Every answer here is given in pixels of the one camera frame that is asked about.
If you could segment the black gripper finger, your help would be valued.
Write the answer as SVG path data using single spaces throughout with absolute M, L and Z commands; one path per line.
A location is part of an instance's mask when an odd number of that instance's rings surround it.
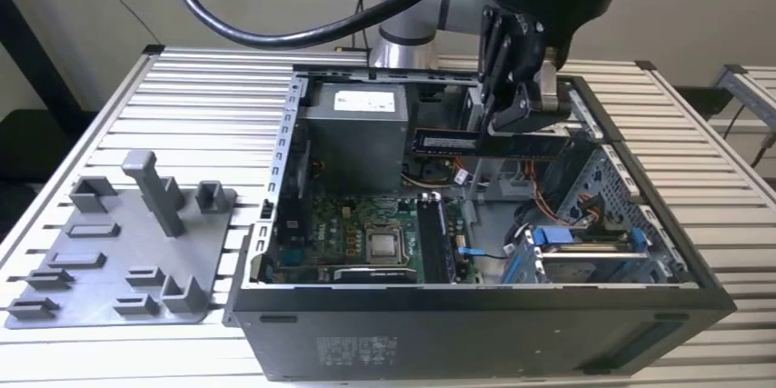
M 480 134 L 507 114 L 512 122 L 528 116 L 528 98 L 539 94 L 534 76 L 546 55 L 543 24 L 531 16 L 488 5 L 482 12 L 478 82 L 484 105 Z
M 555 49 L 547 47 L 542 61 L 542 68 L 538 72 L 538 84 L 542 92 L 542 110 L 538 115 L 540 127 L 547 127 L 566 121 L 572 109 L 568 88 L 558 83 L 558 68 L 555 61 Z

